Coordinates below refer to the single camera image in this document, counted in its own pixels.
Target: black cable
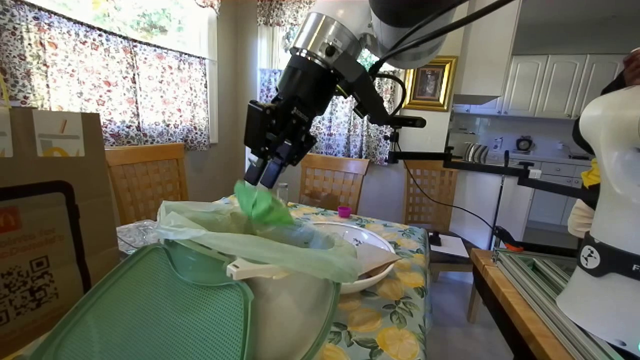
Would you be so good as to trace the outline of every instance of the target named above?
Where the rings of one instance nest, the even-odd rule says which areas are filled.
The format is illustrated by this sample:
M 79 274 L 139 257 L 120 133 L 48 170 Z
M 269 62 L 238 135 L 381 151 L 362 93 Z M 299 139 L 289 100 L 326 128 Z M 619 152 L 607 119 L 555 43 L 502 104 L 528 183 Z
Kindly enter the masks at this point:
M 400 151 L 402 151 L 402 148 L 400 147 L 400 144 L 398 144 L 397 146 L 398 146 L 398 149 L 399 149 Z M 475 214 L 475 213 L 473 213 L 473 212 L 471 212 L 471 211 L 469 211 L 469 210 L 467 210 L 467 209 L 465 209 L 465 208 L 461 208 L 461 207 L 459 207 L 459 206 L 455 206 L 455 205 L 452 205 L 452 204 L 445 204 L 444 202 L 440 202 L 440 201 L 437 201 L 437 200 L 432 199 L 432 198 L 431 198 L 429 195 L 427 195 L 427 193 L 426 193 L 426 192 L 425 192 L 425 191 L 420 187 L 420 185 L 418 185 L 418 182 L 415 180 L 415 177 L 413 177 L 413 174 L 411 173 L 411 170 L 409 170 L 409 167 L 408 167 L 408 166 L 406 166 L 406 161 L 405 161 L 405 160 L 403 160 L 403 164 L 404 164 L 404 168 L 406 169 L 407 174 L 409 174 L 409 176 L 411 177 L 411 180 L 413 180 L 413 183 L 417 186 L 418 190 L 420 190 L 420 192 L 421 192 L 424 196 L 426 196 L 426 197 L 427 197 L 427 199 L 431 200 L 432 202 L 435 202 L 436 204 L 440 204 L 440 205 L 448 206 L 448 207 L 450 207 L 450 208 L 454 208 L 454 209 L 459 209 L 459 210 L 462 210 L 462 211 L 464 211 L 464 212 L 466 212 L 466 213 L 468 213 L 468 214 L 470 214 L 470 215 L 473 215 L 473 216 L 477 217 L 478 219 L 480 219 L 482 222 L 484 222 L 484 223 L 485 223 L 485 224 L 486 224 L 486 225 L 487 225 L 487 226 L 488 226 L 488 227 L 493 231 L 493 226 L 491 226 L 491 224 L 489 224 L 485 219 L 481 218 L 481 217 L 480 217 L 480 215 Z
M 410 28 L 409 30 L 407 30 L 406 33 L 404 33 L 403 36 L 401 36 L 390 48 L 387 52 L 395 50 L 396 47 L 400 46 L 400 44 L 402 44 L 407 38 L 409 38 L 411 35 L 413 35 L 416 31 L 422 29 L 424 26 L 427 26 L 430 22 L 434 21 L 435 19 L 441 17 L 442 15 L 446 14 L 447 12 L 457 8 L 458 6 L 466 3 L 469 0 L 456 0 L 453 1 L 451 4 L 449 4 L 448 6 L 446 6 L 445 8 L 440 9 L 440 11 L 432 13 L 431 15 L 429 15 L 428 17 L 426 17 L 424 20 L 420 21 L 419 23 L 417 23 L 416 25 L 414 25 L 412 28 Z M 369 74 L 371 75 L 375 75 L 378 73 L 378 71 L 380 71 L 380 68 L 382 67 L 382 64 L 384 62 L 380 62 L 379 60 L 376 61 L 371 68 L 369 68 Z
M 466 17 L 452 22 L 449 25 L 443 26 L 440 29 L 437 29 L 435 31 L 430 32 L 427 35 L 424 35 L 423 37 L 420 37 L 414 41 L 411 41 L 410 43 L 403 45 L 401 47 L 398 47 L 397 49 L 393 50 L 393 51 L 389 51 L 387 52 L 384 56 L 382 56 L 378 61 L 376 61 L 376 63 L 374 63 L 374 65 L 372 67 L 381 67 L 382 63 L 384 63 L 385 61 L 389 60 L 390 58 L 394 57 L 395 55 L 398 55 L 400 53 L 403 53 L 407 50 L 413 49 L 414 47 L 418 47 L 426 42 L 432 41 L 436 38 L 439 38 L 443 35 L 446 35 L 454 30 L 460 29 L 463 26 L 466 26 L 468 24 L 470 24 L 471 22 L 476 21 L 477 19 L 480 19 L 481 17 L 484 17 L 485 15 L 488 15 L 496 10 L 498 10 L 499 8 L 502 8 L 503 6 L 511 3 L 512 1 L 515 0 L 497 0 L 494 3 L 491 3 L 487 6 L 485 6 L 484 8 L 474 12 L 471 15 L 467 15 Z
M 404 81 L 400 80 L 397 76 L 395 75 L 391 75 L 391 74 L 376 74 L 374 75 L 375 78 L 384 78 L 384 79 L 391 79 L 393 81 L 395 81 L 396 83 L 398 83 L 400 85 L 400 88 L 402 89 L 402 97 L 400 99 L 400 103 L 396 106 L 396 108 L 393 110 L 393 112 L 391 114 L 389 114 L 389 117 L 394 116 L 395 114 L 397 114 L 400 109 L 402 108 L 402 104 L 404 104 L 404 100 L 406 99 L 406 86 L 404 85 Z

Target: qr code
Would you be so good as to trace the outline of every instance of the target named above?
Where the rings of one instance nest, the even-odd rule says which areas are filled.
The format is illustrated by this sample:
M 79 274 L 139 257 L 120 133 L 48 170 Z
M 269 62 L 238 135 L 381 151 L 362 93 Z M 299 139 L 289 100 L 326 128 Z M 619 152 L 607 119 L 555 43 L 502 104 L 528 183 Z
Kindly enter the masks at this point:
M 0 272 L 0 326 L 58 299 L 55 284 L 48 256 Z

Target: light green plastic bag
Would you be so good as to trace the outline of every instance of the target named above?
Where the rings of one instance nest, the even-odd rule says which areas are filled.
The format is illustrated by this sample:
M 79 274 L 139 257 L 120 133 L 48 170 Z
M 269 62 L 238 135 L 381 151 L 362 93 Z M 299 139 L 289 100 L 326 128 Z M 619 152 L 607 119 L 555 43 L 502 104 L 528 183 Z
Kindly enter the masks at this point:
M 281 266 L 335 282 L 353 282 L 360 265 L 355 247 L 310 224 L 253 223 L 231 204 L 164 201 L 156 232 L 167 240 L 194 240 L 224 254 Z

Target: mcdonald's logo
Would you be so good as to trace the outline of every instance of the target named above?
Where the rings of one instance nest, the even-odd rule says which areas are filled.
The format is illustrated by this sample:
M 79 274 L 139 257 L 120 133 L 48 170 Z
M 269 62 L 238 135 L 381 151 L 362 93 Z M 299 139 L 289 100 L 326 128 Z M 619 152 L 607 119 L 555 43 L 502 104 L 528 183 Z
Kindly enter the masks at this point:
M 17 206 L 0 208 L 0 234 L 16 231 L 22 228 L 20 212 Z

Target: kitchen backsplash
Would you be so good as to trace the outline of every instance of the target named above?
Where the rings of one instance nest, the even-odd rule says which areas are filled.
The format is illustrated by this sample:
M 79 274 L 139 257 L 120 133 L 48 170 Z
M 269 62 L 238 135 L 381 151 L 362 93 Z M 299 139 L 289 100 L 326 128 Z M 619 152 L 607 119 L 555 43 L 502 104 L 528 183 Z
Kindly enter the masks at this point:
M 531 136 L 535 148 L 532 155 L 550 158 L 565 158 L 569 150 L 574 154 L 585 154 L 572 138 L 573 121 L 563 119 L 540 119 L 527 117 L 491 117 L 456 113 L 450 123 L 449 143 L 475 142 L 493 146 L 493 140 L 503 137 L 502 149 L 512 151 L 516 149 L 516 140 L 521 136 Z M 558 143 L 569 147 L 558 149 Z

